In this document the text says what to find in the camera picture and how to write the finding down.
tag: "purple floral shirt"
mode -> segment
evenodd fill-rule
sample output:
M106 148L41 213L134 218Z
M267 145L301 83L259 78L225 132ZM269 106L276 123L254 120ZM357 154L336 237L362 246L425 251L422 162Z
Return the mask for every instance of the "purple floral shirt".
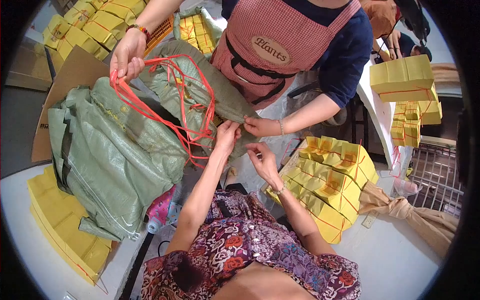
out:
M142 299L210 299L252 261L289 275L316 299L360 297L356 263L305 250L254 193L218 190L190 249L145 263Z

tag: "orange clothing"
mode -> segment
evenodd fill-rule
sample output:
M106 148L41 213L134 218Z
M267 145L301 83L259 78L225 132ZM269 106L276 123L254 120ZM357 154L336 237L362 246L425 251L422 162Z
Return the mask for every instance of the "orange clothing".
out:
M389 35L401 16L393 0L360 0L360 4L370 20L374 38Z

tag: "apron patch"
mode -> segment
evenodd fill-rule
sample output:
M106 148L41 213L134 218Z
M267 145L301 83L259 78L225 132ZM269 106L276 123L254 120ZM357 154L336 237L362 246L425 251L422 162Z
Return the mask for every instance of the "apron patch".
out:
M271 63L281 65L290 61L290 55L288 55L285 49L267 37L252 37L252 47L261 58Z

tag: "metal rack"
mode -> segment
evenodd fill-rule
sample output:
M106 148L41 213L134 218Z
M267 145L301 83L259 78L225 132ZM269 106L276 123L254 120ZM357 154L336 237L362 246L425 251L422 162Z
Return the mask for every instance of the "metal rack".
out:
M415 207L427 207L460 217L463 188L458 181L456 149L420 143L413 150L410 180L421 190L409 196Z

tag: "orange basket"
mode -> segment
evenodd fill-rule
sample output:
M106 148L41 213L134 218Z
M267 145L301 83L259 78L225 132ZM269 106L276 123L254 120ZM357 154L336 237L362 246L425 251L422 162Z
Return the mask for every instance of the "orange basket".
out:
M158 26L151 34L152 39L148 42L147 47L145 49L144 57L146 57L150 51L152 51L155 46L161 42L171 31L173 30L173 15L168 17L165 21L163 21L160 26Z

